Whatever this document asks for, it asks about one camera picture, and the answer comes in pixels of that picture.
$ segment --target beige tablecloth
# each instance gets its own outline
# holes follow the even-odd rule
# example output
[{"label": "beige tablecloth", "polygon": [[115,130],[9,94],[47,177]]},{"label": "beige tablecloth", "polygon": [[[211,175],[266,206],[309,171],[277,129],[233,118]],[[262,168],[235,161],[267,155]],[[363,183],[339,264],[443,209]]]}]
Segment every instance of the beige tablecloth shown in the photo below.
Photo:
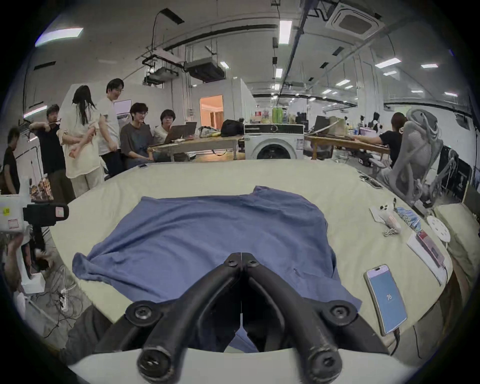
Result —
[{"label": "beige tablecloth", "polygon": [[[407,246],[411,229],[384,237],[369,207],[392,203],[394,195],[359,179],[358,172],[331,160],[245,160],[215,163],[163,163],[126,171],[70,203],[70,217],[51,227],[58,251],[71,268],[76,252],[87,255],[108,236],[142,196],[154,198],[251,193],[256,185],[293,192],[317,205],[328,221],[328,241],[336,253],[342,284],[363,301],[360,314],[379,334],[377,315],[363,274],[387,264],[400,289],[408,320],[415,324],[437,301],[440,286],[423,261]],[[428,225],[422,228],[445,254],[448,277],[451,260]],[[130,301],[113,287],[78,281],[89,299],[110,320],[123,315]]]}]

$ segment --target person's hand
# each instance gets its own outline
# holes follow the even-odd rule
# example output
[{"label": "person's hand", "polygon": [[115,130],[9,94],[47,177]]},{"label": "person's hand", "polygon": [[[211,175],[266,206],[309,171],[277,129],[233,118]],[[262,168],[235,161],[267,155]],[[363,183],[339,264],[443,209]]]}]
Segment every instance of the person's hand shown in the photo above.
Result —
[{"label": "person's hand", "polygon": [[119,148],[119,146],[117,145],[116,142],[114,142],[113,140],[109,141],[108,149],[110,150],[110,152],[115,152],[118,148]]}]

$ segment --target gray t-shirt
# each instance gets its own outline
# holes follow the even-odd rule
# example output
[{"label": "gray t-shirt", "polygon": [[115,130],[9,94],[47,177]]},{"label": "gray t-shirt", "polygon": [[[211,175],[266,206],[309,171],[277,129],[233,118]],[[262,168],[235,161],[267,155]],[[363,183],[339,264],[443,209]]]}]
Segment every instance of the gray t-shirt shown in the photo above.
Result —
[{"label": "gray t-shirt", "polygon": [[129,123],[121,129],[120,149],[125,156],[128,156],[128,153],[132,151],[148,157],[147,148],[153,144],[154,139],[148,124],[142,124],[139,128],[135,128]]}]

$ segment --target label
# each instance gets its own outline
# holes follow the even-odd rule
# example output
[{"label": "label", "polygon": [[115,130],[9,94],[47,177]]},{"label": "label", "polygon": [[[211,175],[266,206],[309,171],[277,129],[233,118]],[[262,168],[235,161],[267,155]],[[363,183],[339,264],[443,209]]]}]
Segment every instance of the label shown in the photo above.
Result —
[{"label": "label", "polygon": [[65,217],[65,212],[63,211],[63,207],[55,207],[55,216]]},{"label": "label", "polygon": [[303,150],[303,139],[297,139],[297,151]]},{"label": "label", "polygon": [[20,226],[18,225],[18,220],[17,219],[8,221],[8,228],[9,229],[16,229],[16,228],[19,228],[19,227]]}]

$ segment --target black bag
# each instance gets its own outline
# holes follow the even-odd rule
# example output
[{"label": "black bag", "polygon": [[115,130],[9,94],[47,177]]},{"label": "black bag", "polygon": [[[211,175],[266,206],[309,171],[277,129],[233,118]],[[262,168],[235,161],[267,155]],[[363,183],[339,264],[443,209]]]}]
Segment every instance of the black bag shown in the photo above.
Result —
[{"label": "black bag", "polygon": [[243,123],[236,120],[225,120],[220,129],[220,136],[238,136],[243,135]]}]

